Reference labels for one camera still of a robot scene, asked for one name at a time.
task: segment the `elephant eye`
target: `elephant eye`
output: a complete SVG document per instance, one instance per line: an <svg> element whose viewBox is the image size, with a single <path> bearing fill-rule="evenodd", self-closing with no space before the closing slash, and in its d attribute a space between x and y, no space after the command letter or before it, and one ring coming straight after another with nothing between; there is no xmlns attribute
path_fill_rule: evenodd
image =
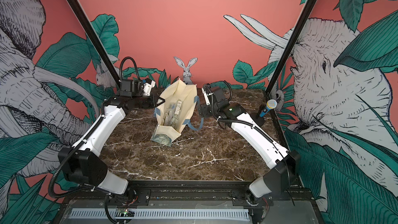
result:
<svg viewBox="0 0 398 224"><path fill-rule="evenodd" d="M326 73L326 61L322 62L322 68L323 68L324 72Z"/></svg>

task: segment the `blue bag handle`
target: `blue bag handle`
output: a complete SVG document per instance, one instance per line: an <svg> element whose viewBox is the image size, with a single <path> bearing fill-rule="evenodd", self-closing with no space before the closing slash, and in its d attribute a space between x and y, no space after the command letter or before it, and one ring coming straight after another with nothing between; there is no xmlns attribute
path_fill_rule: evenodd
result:
<svg viewBox="0 0 398 224"><path fill-rule="evenodd" d="M198 107L198 105L199 105L199 96L195 96L193 102L194 102L194 103L196 104L196 106ZM200 129L202 129L202 127L203 127L203 120L204 120L204 118L201 118L201 120L200 120L200 125L199 125L198 128L195 128L195 127L192 126L191 120L190 120L190 119L184 120L184 122L183 122L182 124L187 124L189 128L191 128L192 130L194 130L194 131L197 132L197 131L199 131Z"/></svg>

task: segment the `black metal frame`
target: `black metal frame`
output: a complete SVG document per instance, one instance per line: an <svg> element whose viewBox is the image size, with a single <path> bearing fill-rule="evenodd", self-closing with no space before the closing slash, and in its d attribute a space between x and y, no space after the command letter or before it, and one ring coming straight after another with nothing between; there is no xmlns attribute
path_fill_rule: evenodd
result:
<svg viewBox="0 0 398 224"><path fill-rule="evenodd" d="M236 193L246 190L250 181L155 181L155 180L135 180L129 181L129 187L134 188L138 195L140 192L144 194L140 204L134 205L148 205L149 201L232 201L234 206L243 206L243 208L251 209L254 213L262 211L262 207L239 205L233 197ZM324 224L321 213L318 209L316 201L314 200L310 189L301 187L292 187L290 193L294 201L309 201L314 209L315 215L319 224ZM101 192L81 191L78 195L66 196L60 206L53 224L57 224L62 220L62 216L72 200L104 200L104 194ZM271 193L267 202L273 206L273 201L291 201L291 197L287 192L281 195Z"/></svg>
<svg viewBox="0 0 398 224"><path fill-rule="evenodd" d="M105 63L109 72L112 75L112 78L115 80L117 87L120 88L119 75L115 71L112 62L109 60L108 53L105 48L102 46L100 39L98 38L95 30L93 29L90 20L88 20L86 14L84 13L82 6L80 5L78 0L67 0L73 12L75 13L77 19L82 25L84 31L86 32L88 38L91 40L92 44L96 48L99 56L102 61Z"/></svg>
<svg viewBox="0 0 398 224"><path fill-rule="evenodd" d="M279 60L279 63L275 69L275 72L271 78L271 81L268 84L268 87L266 89L267 95L269 95L271 93L271 90L274 87L280 73L282 72L282 69L285 66L287 59L290 57L292 49L293 49L294 45L296 44L296 41L299 38L302 28L304 28L304 25L305 25L308 17L310 17L311 11L312 11L313 7L315 6L315 3L316 3L316 0L307 0L306 1L304 8L302 9L301 15L298 18L296 26L292 32L292 35L290 36L289 40L287 41L287 45L282 53L282 57Z"/></svg>

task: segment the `cream canvas bag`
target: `cream canvas bag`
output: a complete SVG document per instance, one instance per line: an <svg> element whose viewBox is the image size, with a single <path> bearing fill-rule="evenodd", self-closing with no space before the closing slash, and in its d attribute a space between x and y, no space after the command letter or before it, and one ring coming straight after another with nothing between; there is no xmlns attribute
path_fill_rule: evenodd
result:
<svg viewBox="0 0 398 224"><path fill-rule="evenodd" d="M155 108L155 117L158 124L152 134L152 141L171 146L177 137L181 136L181 132L185 125L191 129L198 131L202 128L203 118L199 128L191 125L190 119L195 110L195 106L199 103L196 85L186 85L182 80L178 79L172 85L168 86L160 95L165 100L163 104ZM174 113L178 113L178 121L174 121L174 127L168 126L173 115L170 115L170 109L174 107Z"/></svg>

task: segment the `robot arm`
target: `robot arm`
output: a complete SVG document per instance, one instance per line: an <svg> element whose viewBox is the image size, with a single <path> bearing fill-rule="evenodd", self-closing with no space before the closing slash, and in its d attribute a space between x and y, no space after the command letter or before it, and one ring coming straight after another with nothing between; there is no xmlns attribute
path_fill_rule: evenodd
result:
<svg viewBox="0 0 398 224"><path fill-rule="evenodd" d="M236 102L230 103L220 87L211 88L206 84L202 92L206 103L199 108L199 114L203 117L213 116L218 122L226 123L242 135L271 169L249 185L246 200L255 204L258 199L270 192L284 192L297 178L299 153L290 152L275 142L254 122L241 105Z"/></svg>

